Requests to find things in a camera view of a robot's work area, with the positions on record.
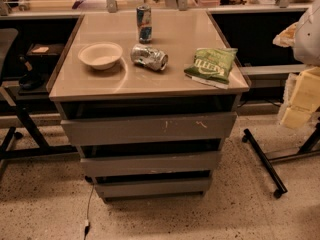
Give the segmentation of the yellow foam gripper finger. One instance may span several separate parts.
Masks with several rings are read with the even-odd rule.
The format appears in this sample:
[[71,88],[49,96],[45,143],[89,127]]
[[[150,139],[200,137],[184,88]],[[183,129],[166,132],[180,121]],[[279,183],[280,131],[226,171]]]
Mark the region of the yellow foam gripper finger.
[[280,123],[288,128],[302,127],[320,107],[320,67],[299,74],[290,73],[279,111]]

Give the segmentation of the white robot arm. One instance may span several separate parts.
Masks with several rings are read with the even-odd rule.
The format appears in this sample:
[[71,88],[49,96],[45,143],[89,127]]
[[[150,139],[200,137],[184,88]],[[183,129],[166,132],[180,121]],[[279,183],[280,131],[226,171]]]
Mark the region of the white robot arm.
[[280,123],[294,129],[303,126],[320,108],[320,0],[315,0],[298,22],[274,39],[280,47],[291,47],[294,58],[306,68],[289,75],[285,88],[288,100],[281,108]]

